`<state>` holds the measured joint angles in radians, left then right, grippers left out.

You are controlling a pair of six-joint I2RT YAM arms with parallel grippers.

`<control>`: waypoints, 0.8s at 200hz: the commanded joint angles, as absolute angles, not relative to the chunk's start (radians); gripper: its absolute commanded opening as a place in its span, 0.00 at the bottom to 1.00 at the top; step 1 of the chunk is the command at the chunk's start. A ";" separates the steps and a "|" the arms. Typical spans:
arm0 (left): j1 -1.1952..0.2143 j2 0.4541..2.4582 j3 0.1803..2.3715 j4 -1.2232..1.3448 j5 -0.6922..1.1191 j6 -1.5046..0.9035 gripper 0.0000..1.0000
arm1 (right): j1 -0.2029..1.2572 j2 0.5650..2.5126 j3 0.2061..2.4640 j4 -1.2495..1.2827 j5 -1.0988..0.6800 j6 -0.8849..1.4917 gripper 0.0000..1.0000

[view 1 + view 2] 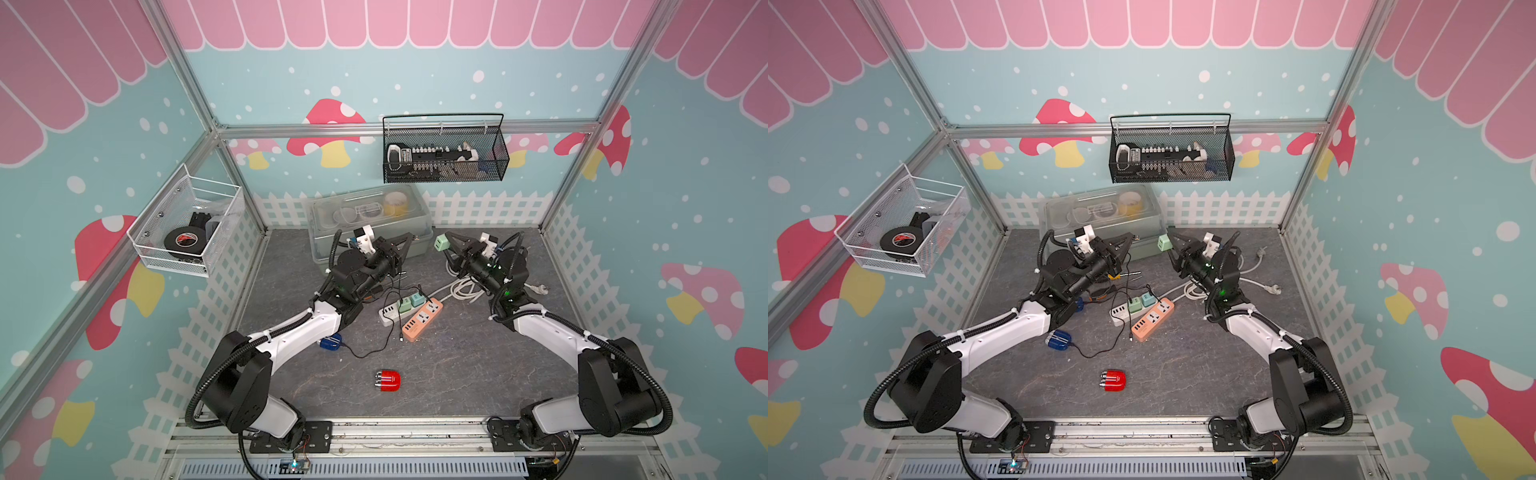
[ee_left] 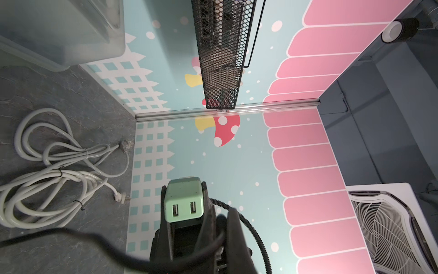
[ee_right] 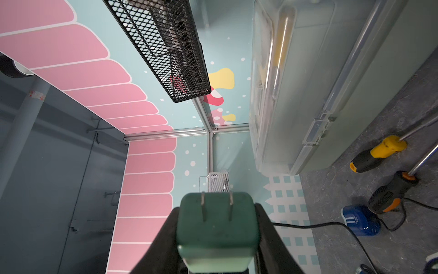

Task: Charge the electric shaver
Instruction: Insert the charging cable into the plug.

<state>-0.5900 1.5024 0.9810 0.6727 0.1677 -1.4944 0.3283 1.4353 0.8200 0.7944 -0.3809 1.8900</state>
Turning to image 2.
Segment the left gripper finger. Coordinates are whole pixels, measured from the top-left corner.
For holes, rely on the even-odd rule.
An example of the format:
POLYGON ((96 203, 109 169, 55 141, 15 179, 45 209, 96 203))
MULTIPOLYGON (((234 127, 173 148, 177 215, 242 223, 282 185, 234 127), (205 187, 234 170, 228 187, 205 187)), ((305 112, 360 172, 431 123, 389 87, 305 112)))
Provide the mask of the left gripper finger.
POLYGON ((256 274, 256 268, 246 245, 239 214, 231 208, 227 215, 227 238, 225 243, 226 267, 219 274, 256 274))

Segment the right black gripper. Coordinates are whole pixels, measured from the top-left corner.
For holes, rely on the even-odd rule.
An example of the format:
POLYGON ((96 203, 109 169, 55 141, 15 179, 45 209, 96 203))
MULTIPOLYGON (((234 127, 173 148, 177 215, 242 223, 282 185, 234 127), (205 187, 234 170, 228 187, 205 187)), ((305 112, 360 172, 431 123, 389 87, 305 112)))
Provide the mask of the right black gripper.
POLYGON ((187 259, 199 254, 203 249, 224 234, 224 242, 214 255, 202 263, 195 263, 189 274, 219 274, 226 267, 225 243, 227 238, 227 215, 218 215, 215 205, 209 198, 205 182, 201 182, 204 195, 204 214, 192 220, 168 223, 164 215, 164 197, 167 186, 162 188, 160 201, 160 227, 152 241, 151 261, 170 261, 187 259))

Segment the green charger adapter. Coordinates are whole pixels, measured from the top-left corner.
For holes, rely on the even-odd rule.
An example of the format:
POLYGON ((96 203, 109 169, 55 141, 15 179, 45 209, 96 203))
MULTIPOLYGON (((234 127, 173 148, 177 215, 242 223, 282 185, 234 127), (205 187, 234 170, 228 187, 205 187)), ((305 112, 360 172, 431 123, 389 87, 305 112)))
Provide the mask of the green charger adapter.
POLYGON ((164 197, 164 215, 168 223, 192 220, 204 214, 201 180, 187 177, 171 180, 164 197))

